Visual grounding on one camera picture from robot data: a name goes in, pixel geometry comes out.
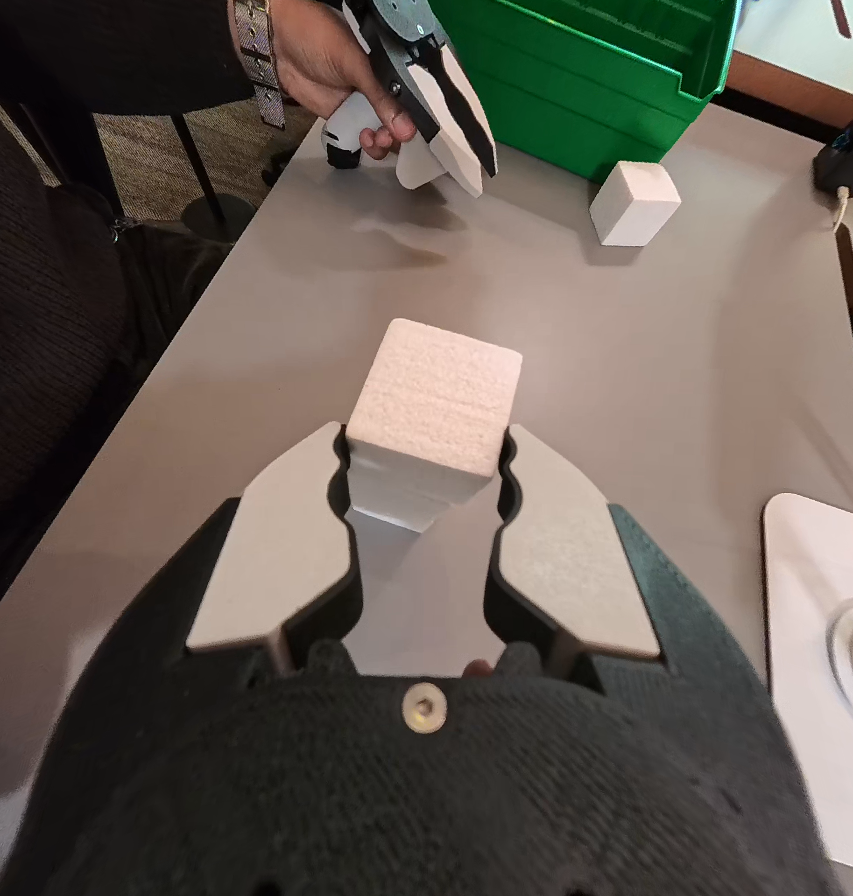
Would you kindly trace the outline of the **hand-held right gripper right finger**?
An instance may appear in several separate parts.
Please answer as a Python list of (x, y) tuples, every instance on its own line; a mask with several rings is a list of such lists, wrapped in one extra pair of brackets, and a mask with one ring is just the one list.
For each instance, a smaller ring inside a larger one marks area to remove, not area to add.
[(493, 633), (533, 648), (546, 676), (587, 676), (595, 657), (659, 664), (658, 635), (600, 489), (519, 424), (504, 435), (499, 474), (484, 597)]

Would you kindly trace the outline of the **wooden document holder stand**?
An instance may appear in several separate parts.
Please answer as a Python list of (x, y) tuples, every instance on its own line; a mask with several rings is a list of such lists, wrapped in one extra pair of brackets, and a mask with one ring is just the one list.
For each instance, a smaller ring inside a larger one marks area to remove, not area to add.
[(853, 513), (777, 495), (763, 541), (770, 692), (824, 844), (853, 868)]

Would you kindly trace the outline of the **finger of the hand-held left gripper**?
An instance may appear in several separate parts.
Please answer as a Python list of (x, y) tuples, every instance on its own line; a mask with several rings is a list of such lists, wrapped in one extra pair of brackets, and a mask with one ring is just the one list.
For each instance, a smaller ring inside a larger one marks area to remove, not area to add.
[(450, 175), (468, 194), (483, 194), (486, 172), (465, 143), (436, 81), (436, 75), (420, 64), (410, 66), (414, 81), (425, 99), (425, 106), (437, 122), (438, 133), (427, 140), (422, 131), (407, 143), (407, 188), (414, 190), (443, 174)]
[(497, 150), (486, 112), (452, 49), (439, 51), (436, 81), (452, 121), (488, 175), (497, 174)]

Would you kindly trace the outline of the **black round-base stand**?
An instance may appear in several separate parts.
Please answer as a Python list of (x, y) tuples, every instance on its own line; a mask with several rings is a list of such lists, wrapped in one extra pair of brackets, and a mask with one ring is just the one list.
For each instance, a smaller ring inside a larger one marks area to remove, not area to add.
[(253, 220), (255, 206), (241, 197), (216, 192), (184, 116), (172, 116), (171, 121), (203, 194), (185, 207), (181, 222), (201, 238), (234, 244)]

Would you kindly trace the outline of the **person's left forearm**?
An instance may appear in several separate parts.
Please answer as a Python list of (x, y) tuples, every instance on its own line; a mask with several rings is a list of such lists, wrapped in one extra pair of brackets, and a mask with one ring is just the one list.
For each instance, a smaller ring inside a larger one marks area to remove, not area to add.
[(253, 96), (225, 1), (0, 1), (0, 98), (160, 116)]

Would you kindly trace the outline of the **person's left hand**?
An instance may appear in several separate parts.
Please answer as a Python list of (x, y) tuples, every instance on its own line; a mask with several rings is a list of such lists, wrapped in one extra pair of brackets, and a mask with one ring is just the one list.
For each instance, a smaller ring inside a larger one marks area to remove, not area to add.
[(311, 1), (270, 3), (273, 48), (281, 86), (312, 114), (330, 119), (353, 93), (365, 95), (380, 120), (359, 141), (376, 161), (417, 135), (410, 115), (379, 83), (345, 20)]

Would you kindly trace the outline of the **grey desk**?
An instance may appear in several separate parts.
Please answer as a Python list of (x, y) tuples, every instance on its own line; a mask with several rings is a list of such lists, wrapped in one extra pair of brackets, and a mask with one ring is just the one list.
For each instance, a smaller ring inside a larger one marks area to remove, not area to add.
[(640, 522), (763, 676), (761, 512), (853, 511), (853, 341), (813, 141), (708, 106), (682, 204), (601, 246), (595, 186), (501, 146), (479, 199), (328, 166), (320, 124), (0, 602), (0, 867), (69, 691), (219, 504), (349, 419), (388, 324), (522, 354), (511, 413)]

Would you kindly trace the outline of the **black power adapter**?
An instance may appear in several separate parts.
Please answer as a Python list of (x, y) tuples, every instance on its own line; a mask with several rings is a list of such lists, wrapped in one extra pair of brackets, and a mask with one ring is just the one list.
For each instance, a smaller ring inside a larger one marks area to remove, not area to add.
[(853, 198), (853, 120), (814, 158), (813, 186), (833, 196), (846, 187), (847, 197)]

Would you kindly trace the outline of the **white foam block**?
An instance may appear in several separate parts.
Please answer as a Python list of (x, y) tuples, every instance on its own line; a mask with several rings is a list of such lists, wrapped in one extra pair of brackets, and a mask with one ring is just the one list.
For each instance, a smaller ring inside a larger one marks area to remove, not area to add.
[(677, 187), (657, 162), (615, 164), (589, 205), (600, 245), (645, 247), (681, 205)]
[(465, 490), (440, 495), (376, 479), (350, 481), (349, 492), (354, 510), (416, 533), (427, 531), (450, 508), (468, 503), (478, 493)]
[(351, 470), (380, 490), (464, 504), (496, 473), (520, 352), (397, 318), (345, 428)]

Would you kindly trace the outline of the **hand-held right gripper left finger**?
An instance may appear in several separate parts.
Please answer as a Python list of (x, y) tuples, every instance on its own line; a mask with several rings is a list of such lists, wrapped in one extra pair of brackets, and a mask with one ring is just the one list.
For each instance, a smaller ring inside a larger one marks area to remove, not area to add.
[(340, 641), (363, 612), (344, 426), (326, 423), (245, 487), (186, 648), (264, 646), (284, 673)]

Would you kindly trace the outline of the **green plastic bin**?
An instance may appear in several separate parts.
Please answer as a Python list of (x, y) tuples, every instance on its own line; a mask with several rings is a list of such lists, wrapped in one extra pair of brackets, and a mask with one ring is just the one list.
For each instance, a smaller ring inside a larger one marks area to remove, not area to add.
[(436, 1), (494, 139), (601, 184), (722, 92), (735, 1)]

